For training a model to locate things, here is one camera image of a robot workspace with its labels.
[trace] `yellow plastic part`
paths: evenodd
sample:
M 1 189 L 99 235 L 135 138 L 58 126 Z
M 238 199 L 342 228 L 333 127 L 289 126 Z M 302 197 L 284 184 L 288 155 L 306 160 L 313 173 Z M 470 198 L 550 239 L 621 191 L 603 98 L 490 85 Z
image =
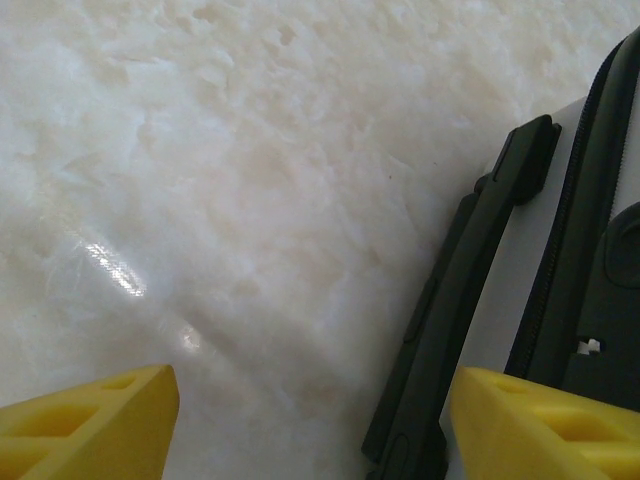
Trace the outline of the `yellow plastic part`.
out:
M 451 419 L 470 480 L 638 480 L 640 414 L 460 368 Z
M 0 480 L 159 480 L 178 405 L 163 365 L 0 409 Z

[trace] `marble surface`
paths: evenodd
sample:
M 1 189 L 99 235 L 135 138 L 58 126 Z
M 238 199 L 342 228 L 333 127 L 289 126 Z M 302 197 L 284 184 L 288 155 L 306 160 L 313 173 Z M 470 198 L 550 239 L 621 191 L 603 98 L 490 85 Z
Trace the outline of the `marble surface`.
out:
M 174 365 L 165 478 L 363 478 L 461 194 L 636 0 L 1 0 L 0 404 Z

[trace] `handle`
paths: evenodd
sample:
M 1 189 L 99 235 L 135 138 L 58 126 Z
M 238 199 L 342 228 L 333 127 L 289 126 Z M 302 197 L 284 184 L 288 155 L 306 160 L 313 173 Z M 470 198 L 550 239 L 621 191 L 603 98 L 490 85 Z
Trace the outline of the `handle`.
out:
M 449 233 L 365 439 L 365 453 L 382 459 L 368 479 L 444 478 L 438 419 L 469 324 L 511 211 L 542 190 L 559 133 L 548 115 L 515 129 L 482 192 L 463 199 L 454 227 L 464 228 Z

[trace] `black zipper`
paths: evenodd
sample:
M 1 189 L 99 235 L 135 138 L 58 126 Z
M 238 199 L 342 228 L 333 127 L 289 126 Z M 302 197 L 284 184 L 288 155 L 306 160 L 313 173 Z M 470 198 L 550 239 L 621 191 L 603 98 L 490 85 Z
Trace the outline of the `black zipper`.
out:
M 562 193 L 558 202 L 558 209 L 553 221 L 551 233 L 538 268 L 538 273 L 533 283 L 527 305 L 525 307 L 520 327 L 516 334 L 509 360 L 504 372 L 515 377 L 525 378 L 529 371 L 531 359 L 536 348 L 538 335 L 544 319 L 551 284 L 555 275 L 558 262 L 558 252 L 562 246 L 567 223 L 568 213 L 573 203 L 575 187 L 578 183 L 580 169 L 584 160 L 587 141 L 591 134 L 591 128 L 598 110 L 598 103 L 602 97 L 602 91 L 622 42 L 620 42 L 600 66 L 593 81 L 589 94 L 585 100 L 578 121 L 578 127 L 571 148 L 571 155 L 567 165 Z

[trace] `white suitcase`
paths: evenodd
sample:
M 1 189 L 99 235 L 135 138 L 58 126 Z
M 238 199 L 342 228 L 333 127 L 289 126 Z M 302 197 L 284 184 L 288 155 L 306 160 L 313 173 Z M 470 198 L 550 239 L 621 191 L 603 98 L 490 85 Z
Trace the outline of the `white suitcase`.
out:
M 368 478 L 464 478 L 457 364 L 640 411 L 639 71 L 640 29 L 462 200 L 367 432 Z

